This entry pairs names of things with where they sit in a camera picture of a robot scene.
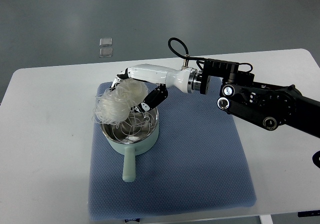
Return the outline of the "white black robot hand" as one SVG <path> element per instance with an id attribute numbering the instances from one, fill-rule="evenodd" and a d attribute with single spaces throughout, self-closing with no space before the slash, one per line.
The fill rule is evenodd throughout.
<path id="1" fill-rule="evenodd" d="M 176 70 L 159 65 L 138 64 L 117 74 L 110 87 L 114 90 L 126 79 L 157 85 L 141 103 L 132 108 L 135 113 L 144 113 L 153 110 L 168 97 L 167 88 L 176 87 L 187 94 L 198 91 L 200 86 L 196 82 L 199 76 L 198 70 L 191 67 Z"/>

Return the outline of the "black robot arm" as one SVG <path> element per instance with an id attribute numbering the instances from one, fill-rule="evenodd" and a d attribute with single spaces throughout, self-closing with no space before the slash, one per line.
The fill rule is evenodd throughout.
<path id="1" fill-rule="evenodd" d="M 200 73 L 193 89 L 207 94 L 211 77 L 222 79 L 217 106 L 268 131 L 288 125 L 315 137 L 320 136 L 320 103 L 301 94 L 295 85 L 279 86 L 254 81 L 251 70 L 238 62 L 194 58 Z"/>

